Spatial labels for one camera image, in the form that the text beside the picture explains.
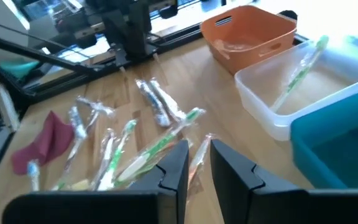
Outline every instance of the wooden table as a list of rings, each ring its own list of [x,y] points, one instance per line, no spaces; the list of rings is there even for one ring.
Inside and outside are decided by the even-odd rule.
[[[201,39],[161,55],[160,63],[150,61],[128,70],[126,75],[112,74],[31,106],[0,165],[0,222],[6,204],[31,188],[28,177],[13,174],[11,155],[35,138],[50,110],[68,121],[67,111],[78,95],[99,99],[117,109],[116,119],[99,118],[94,134],[76,158],[71,174],[73,181],[87,178],[94,171],[93,151],[99,150],[101,136],[107,127],[121,131],[128,120],[139,119],[135,134],[126,147],[125,159],[163,133],[164,129],[157,127],[153,119],[152,108],[134,83],[135,78],[148,80],[151,77],[158,79],[183,111],[196,106],[206,109],[207,113],[198,120],[199,128],[195,131],[199,137],[206,133],[217,134],[226,144],[274,174],[300,187],[311,188],[292,162],[290,144],[274,141],[243,109],[233,77],[212,58]],[[67,156],[68,152],[42,167],[41,189],[49,189],[58,180]],[[187,206],[186,223],[223,223],[209,162],[200,182],[201,187]]]

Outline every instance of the clear plastic container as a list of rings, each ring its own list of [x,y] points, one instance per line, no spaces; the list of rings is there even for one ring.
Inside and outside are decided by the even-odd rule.
[[[307,41],[235,75],[243,107],[276,140],[289,140],[294,119],[358,93],[358,47],[331,40],[298,88],[273,112],[270,107],[292,72],[313,49],[314,42]]]

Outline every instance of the toothbrush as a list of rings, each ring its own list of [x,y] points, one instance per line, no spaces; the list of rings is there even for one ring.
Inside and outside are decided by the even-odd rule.
[[[172,118],[175,119],[176,122],[180,122],[185,119],[186,114],[179,108],[176,101],[165,91],[163,91],[160,87],[156,78],[152,78],[150,80],[150,86],[156,92],[158,97],[165,103],[165,106],[168,109],[168,112],[171,114]]]
[[[312,66],[316,63],[317,59],[319,59],[321,54],[326,49],[328,45],[328,41],[329,41],[328,36],[326,35],[321,36],[316,43],[316,49],[313,52],[310,52],[303,57],[299,66],[295,69],[293,75],[291,76],[293,77],[293,80],[288,84],[285,91],[277,98],[277,100],[270,108],[273,112],[276,112],[278,109],[280,109],[281,105],[283,105],[284,101],[289,96],[291,91],[293,91],[297,86],[299,86],[302,80],[306,77]]]
[[[193,123],[198,117],[205,113],[205,110],[193,108],[185,117],[185,119],[175,128],[170,128],[161,140],[150,147],[147,147],[140,156],[131,163],[114,181],[114,185],[120,185],[123,182],[133,178],[154,156],[170,144],[175,136],[186,126]]]
[[[40,176],[40,169],[38,166],[38,163],[36,161],[30,161],[27,164],[27,175],[31,178],[31,186],[33,191],[39,191],[40,190],[40,182],[39,182],[39,176]]]
[[[81,147],[83,141],[88,136],[86,133],[86,129],[82,123],[80,114],[78,112],[78,108],[76,106],[71,107],[70,111],[68,112],[71,119],[71,125],[74,127],[74,146],[72,147],[70,154],[66,160],[65,168],[63,170],[63,174],[60,177],[58,184],[55,185],[52,190],[60,190],[66,185],[66,177],[70,172],[71,165],[73,163],[74,157],[77,155],[79,148]]]
[[[106,173],[103,175],[100,185],[97,186],[97,190],[107,190],[111,186],[114,172],[117,169],[118,163],[122,156],[122,149],[124,148],[125,142],[129,139],[129,135],[134,132],[137,120],[133,119],[127,122],[124,129],[122,130],[122,138],[117,146],[116,151],[111,159],[111,162],[107,168]]]
[[[191,143],[191,141],[189,139],[184,139],[188,142],[189,148],[193,147],[193,143]],[[167,144],[159,153],[162,153],[163,151],[170,149],[172,146],[174,146],[177,142],[171,142],[169,144]],[[153,167],[156,165],[158,161],[156,162],[149,162],[148,165],[144,166],[142,169],[140,169],[139,171],[137,171],[134,174],[134,177],[138,177],[139,175],[142,175],[148,171],[150,171],[151,169],[153,169]]]
[[[201,143],[201,146],[198,148],[193,160],[190,163],[187,189],[190,188],[190,184],[192,183],[197,172],[200,170],[202,164],[204,163],[205,155],[206,155],[206,152],[208,151],[208,146],[209,146],[212,138],[214,138],[213,134],[207,134],[205,136],[203,143]]]
[[[91,183],[90,190],[97,189],[100,179],[102,178],[103,173],[106,171],[106,169],[110,163],[111,156],[112,156],[112,149],[114,147],[114,140],[115,140],[114,132],[110,129],[110,131],[108,133],[108,140],[107,140],[107,144],[106,144],[106,149],[104,151],[104,156],[102,158],[99,171]]]
[[[144,80],[135,80],[137,87],[140,92],[150,101],[154,111],[154,119],[158,125],[161,127],[169,127],[171,125],[171,121],[169,120],[167,112],[157,98],[157,96],[153,93],[153,91],[149,88],[148,84]]]
[[[103,104],[100,101],[92,102],[86,98],[83,98],[82,96],[77,96],[76,102],[83,103],[84,105],[92,108],[91,115],[89,116],[89,123],[86,126],[87,132],[89,132],[92,129],[101,111],[103,111],[108,118],[113,118],[115,115],[114,109],[107,106],[103,106]]]

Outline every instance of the plastic wrapper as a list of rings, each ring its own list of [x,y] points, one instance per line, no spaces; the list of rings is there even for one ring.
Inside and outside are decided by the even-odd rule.
[[[70,172],[71,165],[73,163],[73,160],[75,156],[78,153],[78,150],[80,149],[82,143],[88,136],[86,133],[86,129],[84,128],[84,124],[82,123],[82,119],[80,117],[80,114],[78,112],[78,108],[76,106],[73,106],[70,108],[68,114],[70,115],[70,121],[71,125],[74,129],[74,146],[72,147],[70,154],[68,155],[63,174],[60,177],[60,180],[58,183],[52,188],[52,190],[60,190],[66,185],[66,178]]]
[[[103,156],[101,158],[100,167],[89,186],[90,190],[96,190],[96,187],[99,185],[102,175],[110,163],[116,141],[117,141],[117,137],[114,131],[111,128],[109,128],[106,131],[106,134],[104,135],[102,140],[100,155]]]
[[[211,144],[212,139],[216,139],[215,134],[207,134],[201,143],[200,147],[197,149],[196,154],[189,165],[189,176],[188,176],[188,185],[187,185],[187,203],[191,200],[193,196],[193,192],[196,192],[195,188],[197,188],[197,177],[201,175],[204,169],[204,164],[206,159],[208,158],[209,145]]]
[[[130,120],[126,123],[124,129],[122,130],[121,138],[117,141],[117,147],[114,152],[113,149],[110,151],[106,148],[106,151],[104,152],[105,157],[103,158],[103,160],[106,160],[106,167],[100,168],[101,176],[98,177],[98,180],[96,180],[92,190],[107,190],[111,188],[112,179],[121,160],[122,153],[124,153],[125,143],[134,132],[136,124],[136,119]]]
[[[151,164],[159,161],[161,152],[174,142],[177,134],[186,126],[194,123],[197,118],[205,113],[205,110],[193,108],[183,121],[168,129],[163,135],[157,138],[152,144],[145,147],[139,152],[139,155],[128,162],[124,169],[119,172],[112,182],[111,188],[123,188],[139,178],[139,174],[144,173],[143,170],[150,168]]]
[[[168,114],[165,111],[160,100],[149,88],[147,82],[144,80],[135,80],[135,82],[142,95],[144,95],[152,104],[154,111],[154,119],[157,124],[164,128],[169,127],[171,125],[171,121],[169,120]]]
[[[87,137],[86,129],[82,122],[80,113],[78,112],[78,108],[76,106],[72,106],[68,111],[68,115],[70,117],[71,125],[74,129],[74,134],[76,139],[84,139]]]
[[[40,167],[38,162],[32,160],[27,165],[27,175],[30,177],[31,180],[31,188],[32,191],[39,191],[40,190]]]
[[[277,98],[277,100],[271,106],[271,110],[276,112],[281,105],[284,104],[286,98],[289,94],[300,85],[300,83],[305,79],[306,75],[309,73],[312,66],[319,59],[320,55],[324,52],[328,44],[328,36],[324,35],[320,37],[318,42],[316,43],[316,48],[308,52],[293,73],[290,76],[289,82],[285,87],[285,90],[281,93],[281,95]]]
[[[91,108],[91,114],[88,118],[88,124],[86,125],[87,132],[92,129],[100,113],[106,115],[108,118],[113,118],[116,114],[116,111],[113,108],[104,106],[100,101],[92,102],[82,96],[77,96],[76,102]]]
[[[251,46],[246,44],[230,44],[223,40],[215,40],[214,47],[222,54],[222,56],[226,59],[230,59],[228,52],[244,52],[249,50]]]
[[[180,122],[185,119],[186,114],[179,108],[176,101],[160,87],[156,78],[150,80],[150,86],[157,96],[161,99],[162,103],[168,109],[168,112],[171,114],[171,117],[176,121]]]

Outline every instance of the transparent plastic bin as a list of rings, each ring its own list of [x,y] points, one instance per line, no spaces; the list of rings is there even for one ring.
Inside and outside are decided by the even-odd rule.
[[[276,140],[289,140],[294,119],[358,93],[358,47],[331,40],[298,88],[273,112],[270,107],[292,72],[313,49],[314,42],[307,41],[235,75],[243,107]]]
[[[358,93],[294,120],[291,142],[314,187],[358,189]]]

